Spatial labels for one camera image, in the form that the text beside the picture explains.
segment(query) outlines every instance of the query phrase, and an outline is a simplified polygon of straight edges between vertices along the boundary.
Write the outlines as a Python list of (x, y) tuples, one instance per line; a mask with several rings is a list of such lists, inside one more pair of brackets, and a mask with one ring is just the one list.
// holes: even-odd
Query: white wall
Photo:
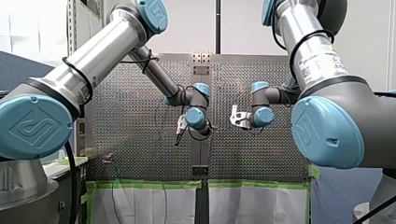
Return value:
[(0, 50), (48, 65), (67, 55), (66, 0), (0, 0)]
[[(105, 13), (120, 0), (105, 0)], [(165, 0), (168, 28), (150, 39), (155, 53), (215, 51), (215, 1)]]

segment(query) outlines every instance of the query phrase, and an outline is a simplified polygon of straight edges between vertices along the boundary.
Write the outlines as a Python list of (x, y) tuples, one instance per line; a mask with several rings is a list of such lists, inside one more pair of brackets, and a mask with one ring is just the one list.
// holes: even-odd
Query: silver robot arm segment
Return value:
[[(134, 61), (142, 61), (149, 57), (147, 47), (135, 49), (129, 53)], [(181, 115), (177, 125), (177, 134), (187, 128), (193, 128), (203, 136), (210, 134), (210, 122), (206, 119), (206, 110), (209, 106), (209, 86), (205, 83), (195, 83), (192, 86), (177, 85), (163, 69), (158, 61), (150, 61), (147, 66), (138, 65), (145, 75), (166, 97), (166, 102), (172, 106), (189, 106), (186, 114)]]
[[(281, 0), (272, 6), (267, 12), (275, 13), (272, 25), (284, 40), (292, 78), (301, 90), (290, 101), (295, 103), (292, 133), (302, 154), (320, 166), (394, 169), (396, 100), (377, 97), (363, 78), (350, 75), (332, 47), (347, 1)], [(325, 14), (323, 21), (319, 16)], [(253, 105), (272, 104), (276, 92), (268, 84), (258, 86)]]

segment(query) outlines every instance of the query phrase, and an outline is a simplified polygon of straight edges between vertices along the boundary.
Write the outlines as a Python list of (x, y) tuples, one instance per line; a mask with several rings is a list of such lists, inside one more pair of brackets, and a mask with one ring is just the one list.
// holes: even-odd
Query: metal pegboard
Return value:
[(290, 108), (273, 105), (276, 121), (260, 131), (231, 125), (233, 105), (250, 110), (250, 85), (267, 81), (279, 86), (289, 75), (287, 57), (214, 55), (211, 104), (218, 131), (210, 140), (210, 178), (304, 181), (307, 161), (294, 145)]
[[(177, 84), (191, 84), (191, 60), (160, 58)], [(134, 64), (119, 64), (99, 85), (92, 101), (92, 122), (88, 122), (93, 135), (88, 139), (88, 134), (87, 141), (93, 142), (97, 154), (89, 163), (89, 179), (116, 176), (113, 165), (103, 163), (110, 153), (122, 178), (191, 179), (189, 137), (185, 135), (175, 147), (180, 107), (160, 104), (161, 99), (160, 91)]]
[(67, 1), (67, 52), (69, 55), (77, 49), (77, 0)]

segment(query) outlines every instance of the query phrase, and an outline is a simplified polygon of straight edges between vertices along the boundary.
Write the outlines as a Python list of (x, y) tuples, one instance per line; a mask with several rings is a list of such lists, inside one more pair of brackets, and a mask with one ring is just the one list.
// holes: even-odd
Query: black cable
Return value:
[(290, 72), (291, 75), (294, 77), (294, 79), (297, 80), (296, 78), (296, 74), (294, 72), (294, 58), (297, 54), (298, 49), (300, 48), (300, 46), (307, 41), (308, 39), (310, 39), (311, 37), (318, 35), (318, 34), (325, 34), (327, 35), (329, 38), (331, 38), (332, 40), (332, 44), (334, 43), (334, 34), (331, 31), (328, 30), (316, 30), (310, 34), (307, 34), (305, 36), (303, 36), (303, 38), (301, 38), (301, 40), (294, 46), (293, 51), (290, 54), (290, 61), (289, 61), (289, 66), (290, 66)]
[[(163, 116), (163, 124), (164, 124), (164, 122), (165, 122), (165, 120), (166, 120), (166, 118), (168, 116), (168, 109), (169, 109), (169, 106), (166, 108), (166, 113)], [(162, 147), (163, 147), (163, 140), (160, 138), (159, 149), (161, 149)], [(164, 220), (163, 220), (163, 224), (166, 224), (166, 221), (168, 219), (168, 195), (166, 193), (166, 188), (165, 188), (165, 184), (163, 183), (163, 180), (161, 181), (161, 183), (163, 185), (163, 194), (165, 196), (165, 208), (164, 208), (165, 209), (165, 217), (164, 217)]]
[(86, 105), (93, 97), (93, 86), (90, 82), (90, 80), (84, 75), (84, 73), (82, 73), (78, 68), (76, 68), (72, 63), (70, 63), (69, 61), (67, 61), (66, 57), (62, 58), (62, 61), (72, 70), (74, 70), (75, 72), (77, 72), (82, 79), (84, 79), (84, 81), (86, 82), (87, 88), (88, 88), (88, 92), (89, 92), (89, 97), (87, 100), (85, 100), (84, 104), (82, 105)]
[(279, 42), (279, 40), (277, 39), (277, 37), (276, 37), (276, 31), (275, 31), (275, 18), (276, 18), (276, 1), (274, 1), (274, 8), (273, 8), (273, 16), (272, 16), (272, 32), (273, 32), (273, 38), (274, 38), (274, 40), (275, 40), (275, 42), (276, 42), (276, 44), (280, 47), (280, 48), (282, 48), (283, 50), (286, 50), (286, 47), (285, 46), (283, 46), (280, 42)]
[(70, 176), (72, 180), (72, 202), (71, 202), (71, 209), (70, 209), (70, 218), (69, 224), (75, 224), (77, 215), (78, 215), (78, 169), (76, 167), (76, 162), (73, 155), (73, 149), (70, 146), (70, 142), (67, 141), (64, 145), (66, 150), (67, 157), (69, 159), (70, 165)]
[(116, 184), (117, 179), (120, 180), (120, 168), (116, 163), (114, 163), (114, 161), (111, 161), (111, 163), (114, 165), (114, 169), (116, 171), (116, 178), (114, 178), (113, 184), (111, 185), (111, 200), (113, 201), (114, 214), (116, 215), (117, 221), (121, 224), (119, 212), (117, 211), (116, 200), (114, 199), (114, 185)]
[(353, 224), (362, 224), (364, 221), (366, 221), (370, 217), (375, 216), (376, 214), (378, 214), (379, 212), (381, 212), (385, 208), (389, 207), (393, 203), (396, 203), (396, 195), (393, 196), (392, 198), (390, 198), (389, 200), (387, 200), (386, 202), (381, 203), (377, 208), (375, 208), (372, 211), (370, 211), (369, 213), (367, 213), (364, 217), (359, 218)]
[(282, 88), (281, 87), (276, 87), (277, 88), (277, 90), (279, 91), (279, 102), (278, 102), (278, 104), (280, 104), (280, 101), (281, 101), (281, 97), (282, 97), (282, 95), (284, 95), (285, 97), (286, 97), (286, 99), (288, 100), (288, 105), (285, 105), (285, 107), (286, 108), (291, 108), (291, 99), (290, 99), (290, 97), (288, 96), (288, 94), (287, 93), (285, 93), (285, 91), (284, 90), (282, 90)]
[(9, 94), (9, 91), (0, 91), (0, 100), (6, 97)]
[(157, 62), (160, 60), (160, 58), (158, 58), (158, 57), (151, 57), (151, 56), (152, 56), (152, 51), (151, 51), (151, 49), (149, 49), (149, 50), (148, 50), (148, 57), (147, 57), (147, 59), (137, 60), (137, 61), (133, 61), (133, 62), (121, 62), (121, 63), (144, 63), (145, 66), (144, 66), (143, 69), (142, 69), (142, 73), (145, 75), (145, 74), (146, 74), (146, 69), (147, 69), (148, 66), (149, 66), (149, 62), (150, 62), (151, 60), (155, 60), (155, 61), (157, 61)]
[(374, 95), (383, 96), (383, 97), (390, 97), (390, 98), (396, 98), (396, 93), (394, 93), (394, 92), (380, 92), (380, 91), (376, 91), (376, 92), (374, 92)]
[[(155, 110), (154, 110), (154, 123), (155, 123), (155, 127), (157, 127), (158, 126), (158, 122), (157, 122), (157, 112), (158, 112), (158, 109), (160, 108), (160, 104), (163, 102), (163, 99), (161, 99), (159, 102), (158, 102), (158, 104), (157, 104), (157, 107), (155, 107)], [(157, 130), (158, 131), (158, 139), (161, 141), (161, 130)]]
[(161, 183), (163, 184), (163, 195), (165, 196), (165, 218), (163, 220), (163, 224), (166, 224), (166, 221), (168, 219), (168, 194), (166, 193), (165, 184), (163, 183), (163, 181), (161, 181)]

